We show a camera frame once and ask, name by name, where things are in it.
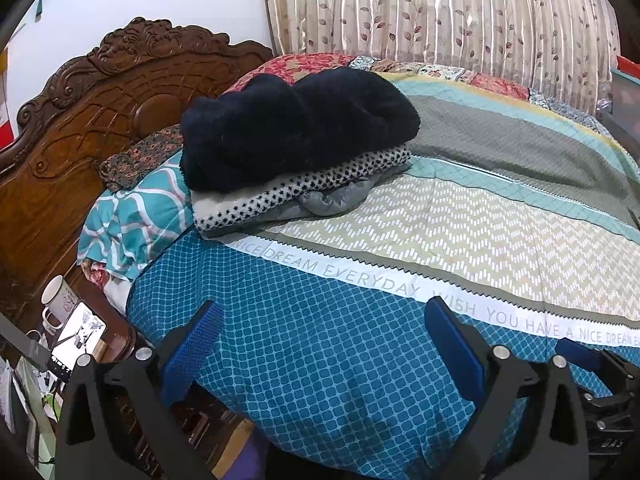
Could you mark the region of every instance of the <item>carved wooden headboard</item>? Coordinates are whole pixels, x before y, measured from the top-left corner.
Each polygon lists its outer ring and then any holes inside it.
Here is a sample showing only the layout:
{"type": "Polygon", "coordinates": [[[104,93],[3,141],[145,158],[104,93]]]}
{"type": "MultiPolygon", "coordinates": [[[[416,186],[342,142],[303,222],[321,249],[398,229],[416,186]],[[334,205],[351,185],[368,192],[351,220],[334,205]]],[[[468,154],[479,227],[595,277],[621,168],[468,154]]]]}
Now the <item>carved wooden headboard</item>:
{"type": "Polygon", "coordinates": [[[226,34],[136,18],[60,67],[20,108],[20,136],[0,152],[0,312],[32,328],[50,277],[75,272],[105,158],[271,57],[254,41],[229,46],[226,34]]]}

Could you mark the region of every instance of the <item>bedspread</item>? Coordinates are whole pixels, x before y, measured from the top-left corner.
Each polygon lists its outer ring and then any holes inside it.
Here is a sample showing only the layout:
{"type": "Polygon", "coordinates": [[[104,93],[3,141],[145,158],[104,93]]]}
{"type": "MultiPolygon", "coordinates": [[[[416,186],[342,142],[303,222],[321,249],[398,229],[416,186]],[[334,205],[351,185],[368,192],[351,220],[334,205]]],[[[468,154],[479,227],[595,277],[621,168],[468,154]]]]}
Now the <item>bedspread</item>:
{"type": "Polygon", "coordinates": [[[424,327],[429,298],[521,358],[546,360],[567,336],[640,362],[640,170],[529,102],[384,76],[421,115],[410,170],[334,218],[187,231],[136,280],[127,313],[157,341],[217,301],[204,387],[286,451],[417,480],[473,411],[424,327]]]}

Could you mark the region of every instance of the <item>wooden nightstand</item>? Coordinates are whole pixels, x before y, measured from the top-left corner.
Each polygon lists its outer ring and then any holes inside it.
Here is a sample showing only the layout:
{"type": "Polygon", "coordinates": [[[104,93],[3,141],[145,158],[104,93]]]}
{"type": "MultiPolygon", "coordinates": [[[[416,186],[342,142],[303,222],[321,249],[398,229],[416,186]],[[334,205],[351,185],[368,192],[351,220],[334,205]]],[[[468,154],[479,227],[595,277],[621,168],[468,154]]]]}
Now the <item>wooden nightstand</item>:
{"type": "Polygon", "coordinates": [[[92,309],[107,325],[102,336],[106,343],[106,352],[100,361],[109,363],[126,359],[136,345],[136,330],[115,310],[100,289],[89,282],[82,272],[75,272],[69,279],[69,285],[81,301],[92,309]]]}

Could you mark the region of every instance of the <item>folded clothes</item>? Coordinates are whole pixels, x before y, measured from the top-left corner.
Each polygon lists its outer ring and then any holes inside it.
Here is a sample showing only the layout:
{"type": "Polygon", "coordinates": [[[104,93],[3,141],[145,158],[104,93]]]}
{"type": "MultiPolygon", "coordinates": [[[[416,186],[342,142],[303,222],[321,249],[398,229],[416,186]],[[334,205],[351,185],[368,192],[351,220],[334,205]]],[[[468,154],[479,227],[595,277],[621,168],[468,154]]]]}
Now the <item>folded clothes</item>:
{"type": "Polygon", "coordinates": [[[408,170],[409,163],[363,176],[336,189],[307,191],[293,200],[277,205],[258,216],[238,224],[202,231],[203,238],[217,238],[244,228],[253,228],[265,222],[278,222],[297,218],[336,216],[357,208],[374,186],[386,182],[398,173],[408,170]]]}
{"type": "Polygon", "coordinates": [[[373,72],[340,67],[292,86],[258,74],[239,92],[193,101],[180,170],[191,190],[229,193],[399,146],[419,126],[410,101],[373,72]]]}
{"type": "MultiPolygon", "coordinates": [[[[361,177],[401,166],[410,156],[411,152],[403,144],[388,150],[363,153],[328,170],[282,175],[261,186],[232,193],[192,191],[194,224],[201,232],[240,224],[306,192],[339,188],[361,177]]],[[[314,209],[313,200],[310,195],[303,205],[314,209]]],[[[318,211],[319,203],[315,206],[314,210],[318,211]]]]}

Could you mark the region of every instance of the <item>plastic storage box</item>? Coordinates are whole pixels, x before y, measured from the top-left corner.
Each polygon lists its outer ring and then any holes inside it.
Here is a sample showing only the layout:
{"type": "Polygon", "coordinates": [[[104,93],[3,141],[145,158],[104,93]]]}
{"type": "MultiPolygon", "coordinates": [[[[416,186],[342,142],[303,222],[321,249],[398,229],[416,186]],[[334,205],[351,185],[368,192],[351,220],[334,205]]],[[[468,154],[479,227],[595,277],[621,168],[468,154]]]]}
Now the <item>plastic storage box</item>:
{"type": "Polygon", "coordinates": [[[611,73],[613,117],[640,144],[640,79],[620,70],[611,73]]]}
{"type": "Polygon", "coordinates": [[[603,112],[600,120],[609,133],[616,139],[620,146],[628,151],[633,160],[640,164],[640,137],[629,132],[620,122],[609,112],[603,112]]]}
{"type": "Polygon", "coordinates": [[[627,75],[640,79],[640,64],[634,63],[624,56],[616,57],[618,59],[618,70],[620,70],[620,72],[624,72],[627,75]]]}

